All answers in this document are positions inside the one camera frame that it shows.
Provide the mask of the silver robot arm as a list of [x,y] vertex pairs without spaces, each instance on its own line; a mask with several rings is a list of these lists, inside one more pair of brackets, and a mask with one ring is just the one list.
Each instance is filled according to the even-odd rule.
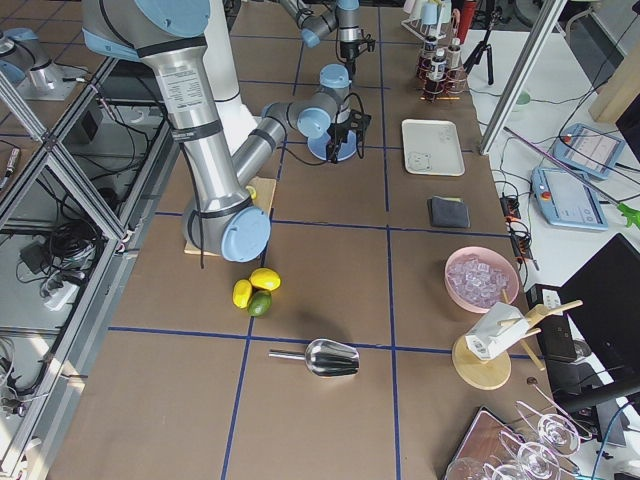
[[294,20],[308,48],[316,47],[321,40],[336,33],[337,59],[346,68],[350,80],[356,74],[357,58],[375,50],[375,40],[361,28],[360,4],[356,0],[336,1],[322,14],[315,14],[304,1],[281,0],[278,4]]
[[362,108],[350,105],[356,58],[375,47],[361,29],[358,3],[338,1],[319,15],[301,1],[287,1],[284,9],[307,46],[334,35],[339,60],[321,70],[312,97],[266,106],[261,118],[248,124],[247,137],[231,150],[219,110],[238,103],[239,87],[220,2],[82,5],[90,50],[140,62],[153,71],[194,189],[182,217],[184,236],[193,246],[231,262],[257,258],[269,241],[269,216],[254,204],[247,186],[290,132],[320,146],[333,163],[362,147],[370,124]]

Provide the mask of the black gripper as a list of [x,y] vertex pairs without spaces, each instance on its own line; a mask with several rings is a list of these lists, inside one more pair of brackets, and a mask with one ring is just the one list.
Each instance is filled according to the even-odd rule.
[[356,64],[354,61],[365,52],[375,49],[375,39],[363,30],[338,31],[338,58],[345,64],[350,78],[355,77]]
[[363,150],[366,131],[371,123],[369,114],[358,110],[350,110],[348,117],[340,123],[332,123],[327,130],[329,140],[326,144],[327,160],[330,163],[338,162],[338,150],[343,144],[347,144],[353,138],[356,150]]

